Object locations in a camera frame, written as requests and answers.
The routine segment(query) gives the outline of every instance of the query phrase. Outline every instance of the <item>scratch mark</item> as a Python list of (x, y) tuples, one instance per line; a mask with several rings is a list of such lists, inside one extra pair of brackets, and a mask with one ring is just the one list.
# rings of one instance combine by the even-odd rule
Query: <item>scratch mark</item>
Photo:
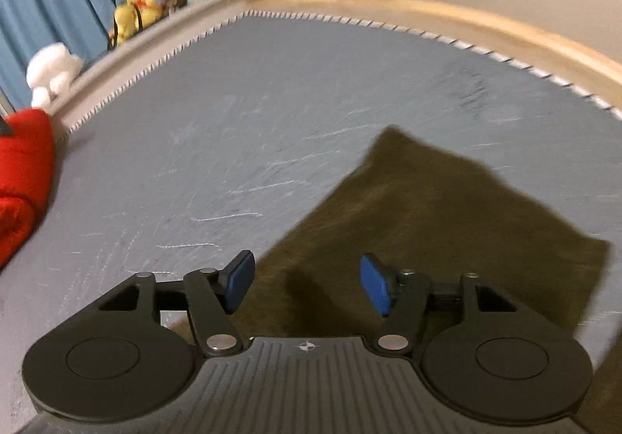
[(145, 205), (141, 205), (138, 207), (138, 209), (145, 209), (146, 207), (152, 206), (152, 205), (158, 205), (160, 201), (154, 201), (154, 202), (149, 202), (148, 204)]
[(220, 250), (220, 246), (214, 243), (194, 243), (189, 245), (156, 245), (156, 248), (188, 248), (192, 246), (216, 246)]
[(560, 197), (565, 197), (569, 199), (580, 199), (580, 198), (590, 198), (590, 199), (619, 199), (620, 195), (618, 194), (559, 194)]
[(234, 194), (243, 194), (246, 192), (255, 192), (257, 190), (263, 190), (265, 188), (274, 188), (277, 186), (284, 186), (284, 185), (291, 185), (291, 184), (295, 184), (295, 185), (308, 185), (309, 183), (307, 181), (300, 181), (297, 179), (293, 179), (290, 181), (283, 181), (281, 183), (272, 183), (271, 185), (264, 185), (264, 186), (256, 186), (255, 188), (249, 188), (248, 190), (231, 190), (229, 192), (227, 192), (227, 195), (234, 195)]
[[(136, 273), (142, 273), (144, 271), (128, 271), (128, 272), (131, 274), (136, 274)], [(175, 274), (175, 273), (172, 273), (171, 271), (151, 271), (151, 272), (153, 272), (153, 274)]]
[(67, 293), (63, 297), (63, 302), (60, 304), (60, 310), (59, 310), (61, 313), (65, 312), (65, 307), (66, 307), (67, 301), (69, 300), (70, 294), (73, 293), (73, 289), (75, 287), (75, 284), (76, 284), (76, 280), (74, 279), (72, 281), (71, 285), (69, 286), (69, 288), (67, 289)]
[(308, 160), (310, 158), (315, 158), (315, 157), (319, 157), (322, 155), (331, 155), (334, 153), (341, 153), (340, 149), (335, 149), (332, 151), (324, 151), (322, 153), (312, 153), (310, 155), (306, 155), (304, 157), (300, 157), (300, 158), (292, 158), (291, 160), (280, 160), (278, 162), (270, 162), (268, 165), (269, 166), (282, 166), (283, 164), (292, 164), (294, 162), (302, 162), (303, 160)]
[(481, 143), (481, 145), (473, 145), (471, 148), (484, 148), (485, 146), (500, 145), (501, 143)]
[(136, 235), (132, 238), (132, 241), (129, 242), (128, 252), (125, 254), (125, 259), (123, 259), (123, 263), (124, 264), (128, 261), (129, 251), (132, 249), (132, 245), (134, 244), (134, 242), (136, 241), (136, 238), (138, 238), (139, 235), (141, 235), (141, 230), (140, 229), (138, 230), (138, 232), (136, 232)]
[(11, 425), (15, 425), (17, 418), (20, 415), (24, 399), (24, 386), (22, 385), (22, 372), (17, 371), (17, 376), (13, 379), (10, 386), (10, 421)]
[(215, 220), (224, 220), (225, 218), (236, 218), (238, 216), (263, 216), (261, 213), (236, 213), (234, 215), (216, 216), (213, 218), (191, 218), (193, 222), (213, 222)]
[(161, 176), (166, 176), (167, 174), (175, 174), (176, 172), (177, 172), (177, 169), (171, 169), (170, 171), (165, 171), (165, 172), (160, 173), (160, 174), (154, 174), (153, 177), (154, 178), (158, 178), (158, 177), (161, 177)]
[(194, 202), (195, 197), (197, 197), (197, 194), (198, 194), (199, 190), (200, 190), (200, 188), (197, 188), (197, 190), (192, 194), (192, 198), (190, 199), (190, 202), (186, 206), (186, 209), (189, 209), (191, 207), (192, 202)]
[[(104, 262), (104, 265), (102, 266), (102, 268), (100, 270), (100, 285), (99, 285), (99, 290), (100, 291), (101, 291), (101, 285), (104, 283), (104, 279), (106, 279), (106, 274), (107, 274), (107, 271), (108, 271), (108, 267), (110, 266), (111, 262), (114, 260), (114, 254), (119, 249), (119, 246), (120, 246), (121, 242), (123, 241), (123, 239), (125, 238), (127, 233), (128, 233), (127, 229), (124, 229), (121, 232), (121, 238), (114, 244), (112, 252), (110, 254), (108, 254), (108, 258), (106, 259), (106, 262)], [(100, 255), (103, 252), (104, 252), (104, 250), (102, 248), (100, 250), (100, 252), (97, 254), (97, 257), (96, 257), (95, 260), (97, 260), (98, 264), (99, 264), (99, 260), (100, 260)]]
[(603, 320), (605, 320), (606, 318), (609, 318), (611, 315), (622, 315), (622, 311), (604, 311), (602, 313), (600, 313), (599, 315), (595, 315), (592, 316), (591, 318), (585, 320), (584, 322), (581, 322), (579, 325), (583, 325), (583, 326), (587, 326), (587, 325), (594, 325), (596, 323), (602, 322)]
[(365, 113), (366, 111), (371, 110), (371, 108), (363, 108), (363, 109), (355, 109), (351, 112), (349, 112), (349, 115), (356, 115), (357, 113)]
[(377, 128), (379, 125), (377, 123), (368, 123), (366, 125), (359, 125), (356, 127), (348, 127), (348, 128), (342, 128), (341, 130), (335, 130), (334, 132), (326, 132), (325, 134), (320, 134), (318, 136), (308, 136), (305, 137), (303, 139), (321, 139), (321, 138), (327, 138), (330, 136), (336, 136), (337, 134), (343, 134), (344, 132), (351, 132), (353, 130), (360, 130), (362, 128)]

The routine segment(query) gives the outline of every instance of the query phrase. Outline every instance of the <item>metal rivet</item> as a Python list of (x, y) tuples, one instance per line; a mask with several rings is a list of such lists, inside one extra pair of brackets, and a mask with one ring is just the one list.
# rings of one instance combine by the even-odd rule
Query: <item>metal rivet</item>
[(391, 351), (403, 350), (408, 346), (408, 339), (399, 334), (387, 334), (378, 339), (378, 346)]
[(230, 350), (238, 343), (231, 334), (214, 334), (207, 338), (207, 346), (215, 351)]

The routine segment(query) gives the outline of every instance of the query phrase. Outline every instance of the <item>black circular pad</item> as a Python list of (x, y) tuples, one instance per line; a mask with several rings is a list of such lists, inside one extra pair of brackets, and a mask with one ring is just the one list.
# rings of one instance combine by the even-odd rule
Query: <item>black circular pad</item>
[(93, 338), (78, 343), (67, 355), (69, 369), (91, 380), (129, 372), (141, 358), (136, 344), (121, 338)]
[(22, 372), (37, 408), (119, 422), (169, 402), (193, 371), (190, 347), (174, 332), (127, 312), (98, 312), (37, 341)]
[(441, 332), (425, 349), (422, 370), (445, 401), (500, 424), (553, 420), (580, 404), (592, 365), (579, 343), (537, 320), (512, 326), (499, 313), (485, 315)]
[(486, 341), (475, 354), (484, 371), (507, 380), (538, 376), (549, 364), (549, 356), (538, 344), (518, 338)]

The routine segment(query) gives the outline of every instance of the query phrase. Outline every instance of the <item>red plush toy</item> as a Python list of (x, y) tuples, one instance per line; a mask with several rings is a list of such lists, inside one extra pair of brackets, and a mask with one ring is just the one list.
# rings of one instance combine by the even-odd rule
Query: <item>red plush toy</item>
[(47, 210), (54, 176), (54, 137), (38, 109), (6, 118), (0, 136), (0, 268), (30, 237)]

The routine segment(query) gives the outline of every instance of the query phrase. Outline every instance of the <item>dark green cloth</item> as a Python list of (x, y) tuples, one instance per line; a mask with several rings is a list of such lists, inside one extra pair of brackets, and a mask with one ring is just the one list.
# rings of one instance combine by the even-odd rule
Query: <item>dark green cloth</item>
[(388, 128), (361, 166), (259, 260), (233, 320), (247, 336), (368, 334), (382, 319), (360, 286), (359, 261), (374, 252), (440, 282), (477, 271), (571, 331), (607, 249), (485, 166)]

